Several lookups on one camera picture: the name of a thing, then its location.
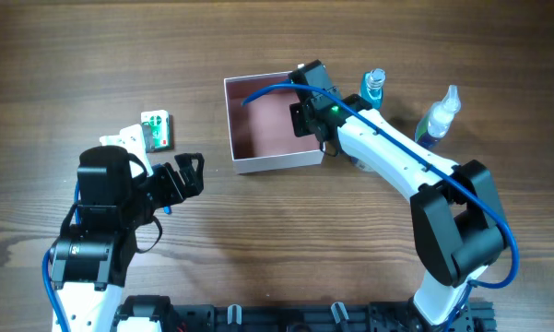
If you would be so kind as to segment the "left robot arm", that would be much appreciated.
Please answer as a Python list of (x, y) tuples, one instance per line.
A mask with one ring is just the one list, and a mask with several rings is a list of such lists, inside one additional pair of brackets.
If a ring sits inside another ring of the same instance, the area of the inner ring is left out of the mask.
[(181, 204), (204, 190), (205, 159), (183, 153), (173, 164), (144, 167), (118, 146), (84, 151), (77, 168), (78, 196), (42, 259), (42, 277), (55, 331), (110, 331), (129, 319), (118, 313), (127, 270), (141, 253), (136, 230), (158, 224), (159, 208)]

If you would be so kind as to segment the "white pink-lined box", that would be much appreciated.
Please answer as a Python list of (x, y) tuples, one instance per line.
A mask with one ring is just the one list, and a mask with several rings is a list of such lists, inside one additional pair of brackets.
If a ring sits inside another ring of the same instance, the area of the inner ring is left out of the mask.
[(246, 105), (257, 90), (282, 82), (286, 72), (224, 79), (230, 150), (238, 174), (319, 165), (324, 153), (314, 136), (294, 134), (289, 106), (299, 99), (292, 90), (275, 90)]

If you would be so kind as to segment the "green soap box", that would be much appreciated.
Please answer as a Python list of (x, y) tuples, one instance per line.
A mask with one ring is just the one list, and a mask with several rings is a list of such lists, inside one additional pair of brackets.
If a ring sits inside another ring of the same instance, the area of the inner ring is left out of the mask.
[(142, 112), (140, 121), (146, 140), (146, 152), (171, 148), (170, 115), (165, 110)]

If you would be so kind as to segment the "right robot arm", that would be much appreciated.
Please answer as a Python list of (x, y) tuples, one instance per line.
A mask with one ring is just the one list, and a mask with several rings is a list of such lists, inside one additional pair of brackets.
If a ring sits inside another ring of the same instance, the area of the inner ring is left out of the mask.
[(472, 290), (503, 288), (513, 279), (480, 280), (513, 247), (489, 170), (476, 160), (458, 164), (420, 146), (387, 123), (363, 94), (342, 96), (320, 61), (298, 67), (285, 82), (299, 98), (290, 107), (296, 136), (315, 136), (365, 163), (409, 204), (425, 274), (391, 323), (411, 331), (483, 327), (472, 313)]

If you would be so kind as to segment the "clear spray bottle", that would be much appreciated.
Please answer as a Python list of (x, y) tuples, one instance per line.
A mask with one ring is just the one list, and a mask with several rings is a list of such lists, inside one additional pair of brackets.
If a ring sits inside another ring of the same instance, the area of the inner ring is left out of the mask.
[(458, 87), (450, 85), (441, 101), (434, 102), (418, 122), (415, 141), (426, 149), (435, 147), (448, 133), (454, 117), (461, 110)]

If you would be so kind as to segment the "teal mouthwash bottle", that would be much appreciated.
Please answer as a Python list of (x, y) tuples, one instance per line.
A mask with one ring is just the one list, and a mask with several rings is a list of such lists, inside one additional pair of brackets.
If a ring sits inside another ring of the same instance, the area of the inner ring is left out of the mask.
[(379, 110), (383, 104), (383, 85), (386, 74), (383, 69), (375, 68), (363, 75), (360, 85), (360, 96), (374, 109)]

